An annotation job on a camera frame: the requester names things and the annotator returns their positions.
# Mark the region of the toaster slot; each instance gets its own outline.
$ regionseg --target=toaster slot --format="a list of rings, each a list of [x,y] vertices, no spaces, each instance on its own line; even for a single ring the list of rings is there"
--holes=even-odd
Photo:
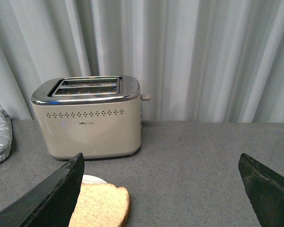
[[[95,81],[91,79],[86,80],[66,80],[63,81],[62,86],[117,86],[117,79],[105,79]]]
[[[116,86],[102,86],[102,87],[69,87],[60,88],[56,91],[55,96],[58,95],[91,95],[91,94],[107,94],[116,93]]]
[[[52,97],[119,93],[119,77],[64,79],[55,87]]]

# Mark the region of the bread slice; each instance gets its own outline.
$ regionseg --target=bread slice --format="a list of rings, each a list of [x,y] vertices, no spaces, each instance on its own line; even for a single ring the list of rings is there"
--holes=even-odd
[[[130,212],[126,188],[82,183],[69,227],[123,227]]]

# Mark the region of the brand logo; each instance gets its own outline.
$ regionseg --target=brand logo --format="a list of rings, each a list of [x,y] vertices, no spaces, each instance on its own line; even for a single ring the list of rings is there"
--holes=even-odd
[[[79,122],[79,124],[93,124],[93,122]]]

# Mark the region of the toaster ventilation holes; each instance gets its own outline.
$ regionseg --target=toaster ventilation holes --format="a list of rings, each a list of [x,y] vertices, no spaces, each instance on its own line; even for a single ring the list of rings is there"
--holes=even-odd
[[[47,113],[47,118],[86,118],[86,117],[100,117],[100,116],[114,116],[123,114],[124,110],[108,110],[108,111],[86,111],[86,112],[67,112],[67,113]]]

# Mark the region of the toaster lever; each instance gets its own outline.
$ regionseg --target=toaster lever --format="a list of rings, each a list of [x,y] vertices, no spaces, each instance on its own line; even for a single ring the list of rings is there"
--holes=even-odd
[[[141,94],[142,101],[149,101],[151,99],[150,94]]]

